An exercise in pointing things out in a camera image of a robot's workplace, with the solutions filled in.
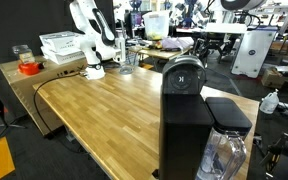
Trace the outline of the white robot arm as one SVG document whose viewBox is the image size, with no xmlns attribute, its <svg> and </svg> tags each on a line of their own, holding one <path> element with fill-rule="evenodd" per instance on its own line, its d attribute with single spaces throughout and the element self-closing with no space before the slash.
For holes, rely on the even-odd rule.
<svg viewBox="0 0 288 180">
<path fill-rule="evenodd" d="M 69 7 L 75 26 L 83 32 L 74 37 L 74 43 L 87 60 L 85 77 L 101 79 L 105 76 L 102 61 L 117 55 L 115 35 L 94 0 L 73 0 Z"/>
</svg>

